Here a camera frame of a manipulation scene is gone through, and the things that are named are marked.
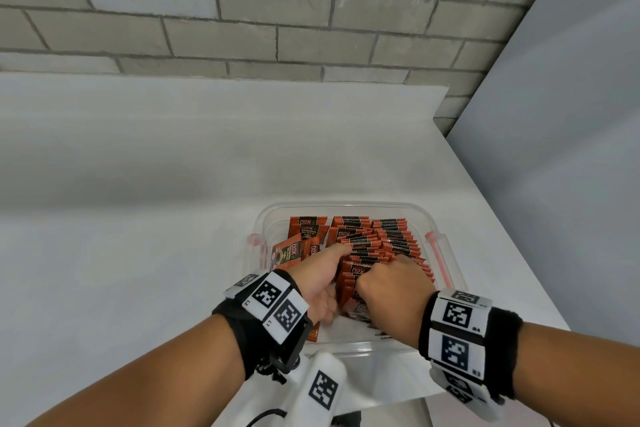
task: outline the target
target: wristband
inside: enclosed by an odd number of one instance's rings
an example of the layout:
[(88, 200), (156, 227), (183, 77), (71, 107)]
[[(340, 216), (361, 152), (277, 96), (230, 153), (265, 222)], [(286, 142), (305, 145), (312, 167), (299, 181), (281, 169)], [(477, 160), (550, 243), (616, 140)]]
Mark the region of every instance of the wristband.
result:
[(308, 304), (284, 270), (252, 273), (225, 291), (226, 299), (212, 312), (227, 319), (244, 363), (245, 380), (258, 365), (288, 373), (313, 327)]
[(522, 319), (492, 301), (444, 289), (429, 299), (419, 352), (431, 361), (432, 379), (486, 421), (501, 418), (501, 396), (514, 398), (518, 333)]

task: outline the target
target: black cable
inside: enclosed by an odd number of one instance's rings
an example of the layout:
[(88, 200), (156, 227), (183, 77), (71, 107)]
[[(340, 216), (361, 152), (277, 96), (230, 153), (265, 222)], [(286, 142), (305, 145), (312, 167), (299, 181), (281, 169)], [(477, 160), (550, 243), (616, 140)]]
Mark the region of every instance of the black cable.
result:
[(256, 422), (258, 422), (258, 420), (265, 418), (267, 415), (279, 415), (280, 417), (284, 418), (287, 416), (287, 413), (281, 408), (272, 408), (270, 410), (265, 410), (263, 413), (249, 422), (246, 427), (251, 427)]

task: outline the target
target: gray wall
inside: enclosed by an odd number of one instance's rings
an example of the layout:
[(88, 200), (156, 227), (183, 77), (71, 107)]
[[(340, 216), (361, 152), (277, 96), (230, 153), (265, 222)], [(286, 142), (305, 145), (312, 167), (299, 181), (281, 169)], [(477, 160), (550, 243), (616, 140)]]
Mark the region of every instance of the gray wall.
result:
[(537, 0), (449, 142), (569, 326), (640, 345), (640, 0)]

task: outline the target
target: transparent storage box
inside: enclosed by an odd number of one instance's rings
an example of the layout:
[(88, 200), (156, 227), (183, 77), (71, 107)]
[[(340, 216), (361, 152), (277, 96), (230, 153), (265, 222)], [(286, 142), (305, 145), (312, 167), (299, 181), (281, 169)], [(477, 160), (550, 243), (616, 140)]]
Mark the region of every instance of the transparent storage box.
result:
[[(409, 203), (328, 202), (283, 203), (264, 210), (247, 238), (243, 257), (243, 272), (271, 268), (273, 245), (287, 238), (291, 216), (369, 216), (373, 219), (406, 218), (408, 229), (422, 249), (435, 277), (437, 289), (451, 287), (466, 291), (467, 284), (460, 272), (447, 237), (438, 231), (435, 221), (422, 208)], [(391, 339), (380, 330), (353, 319), (336, 318), (332, 326), (320, 326), (317, 342), (305, 344), (304, 353), (328, 351), (337, 355), (368, 355), (381, 351), (407, 351), (408, 346)]]

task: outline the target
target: white table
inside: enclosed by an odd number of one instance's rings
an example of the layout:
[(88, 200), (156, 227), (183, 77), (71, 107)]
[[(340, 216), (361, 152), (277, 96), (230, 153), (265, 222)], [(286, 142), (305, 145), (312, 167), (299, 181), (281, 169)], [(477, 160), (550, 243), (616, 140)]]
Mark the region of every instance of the white table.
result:
[[(566, 328), (431, 121), (444, 92), (0, 74), (0, 424), (205, 318), (279, 201), (417, 204), (471, 291)], [(417, 353), (344, 361), (338, 413), (441, 392)], [(285, 390), (252, 379), (220, 424), (246, 425)]]

